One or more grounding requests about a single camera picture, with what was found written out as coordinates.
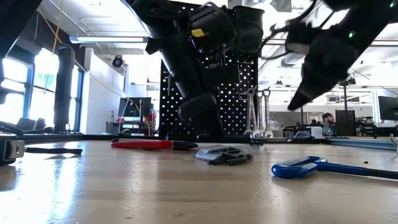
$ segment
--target man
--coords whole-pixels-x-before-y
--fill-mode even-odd
[[[336,136],[335,117],[331,113],[322,115],[322,134],[324,136]]]

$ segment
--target blue tool handle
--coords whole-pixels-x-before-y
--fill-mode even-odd
[[[327,162],[314,162],[319,171],[334,172],[339,174],[351,174],[371,177],[382,177],[398,180],[398,172],[388,170],[368,169],[365,167],[347,166],[341,164],[332,164]]]
[[[272,166],[272,173],[284,179],[302,179],[317,171],[315,161],[327,162],[325,158],[307,156],[280,162]]]

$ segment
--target black pegboard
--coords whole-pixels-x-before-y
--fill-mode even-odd
[[[174,11],[194,11],[200,5],[188,4],[183,2],[172,2]],[[243,134],[246,130],[246,116],[248,102],[239,93],[247,91],[257,85],[258,76],[258,57],[257,55],[229,55],[226,56],[227,63],[238,65],[240,83],[239,84],[221,84],[219,86],[220,95],[217,96],[220,101],[220,117],[223,122],[225,134]],[[202,62],[207,66],[212,62],[206,58]],[[198,133],[191,124],[185,124],[178,117],[178,108],[182,104],[182,96],[178,92],[174,83],[169,81],[169,72],[162,62],[161,82],[160,82],[160,119],[159,136],[191,136],[195,137]]]

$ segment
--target workbench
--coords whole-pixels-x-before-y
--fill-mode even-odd
[[[2,224],[398,223],[394,180],[325,172],[285,180],[271,173],[273,164],[300,156],[398,170],[394,151],[236,144],[254,153],[254,161],[230,167],[208,166],[192,152],[111,149],[108,141],[36,146],[84,151],[81,156],[26,154],[0,167]]]

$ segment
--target security camera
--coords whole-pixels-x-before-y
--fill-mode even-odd
[[[124,61],[122,58],[122,55],[115,55],[113,62],[112,62],[113,67],[115,68],[121,68],[124,65]]]

